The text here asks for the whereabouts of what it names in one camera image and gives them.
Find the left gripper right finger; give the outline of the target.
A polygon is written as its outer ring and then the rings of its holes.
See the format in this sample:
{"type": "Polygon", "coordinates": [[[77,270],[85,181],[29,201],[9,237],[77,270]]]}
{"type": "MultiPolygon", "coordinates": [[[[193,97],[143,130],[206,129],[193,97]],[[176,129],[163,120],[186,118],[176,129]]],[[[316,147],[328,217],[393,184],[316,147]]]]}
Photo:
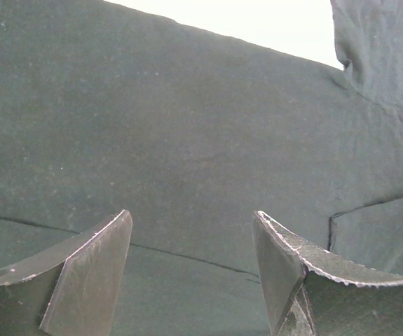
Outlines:
{"type": "Polygon", "coordinates": [[[403,276],[346,260],[268,214],[253,221],[272,335],[403,335],[403,276]]]}

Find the black t shirt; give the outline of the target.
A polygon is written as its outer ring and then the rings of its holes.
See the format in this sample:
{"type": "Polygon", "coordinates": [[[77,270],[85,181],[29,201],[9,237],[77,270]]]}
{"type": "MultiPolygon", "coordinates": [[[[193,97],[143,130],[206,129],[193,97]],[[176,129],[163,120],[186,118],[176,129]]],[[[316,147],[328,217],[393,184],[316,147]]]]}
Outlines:
{"type": "Polygon", "coordinates": [[[403,1],[342,69],[108,1],[0,1],[0,267],[130,212],[109,335],[272,335],[254,213],[403,276],[403,1]]]}

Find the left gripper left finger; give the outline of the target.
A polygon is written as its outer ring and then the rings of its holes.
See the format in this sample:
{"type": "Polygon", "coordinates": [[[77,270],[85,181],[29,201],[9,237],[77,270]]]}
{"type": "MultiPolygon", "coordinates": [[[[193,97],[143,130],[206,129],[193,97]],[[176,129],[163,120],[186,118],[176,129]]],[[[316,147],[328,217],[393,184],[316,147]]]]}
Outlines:
{"type": "Polygon", "coordinates": [[[109,335],[131,233],[122,210],[0,267],[0,335],[109,335]]]}

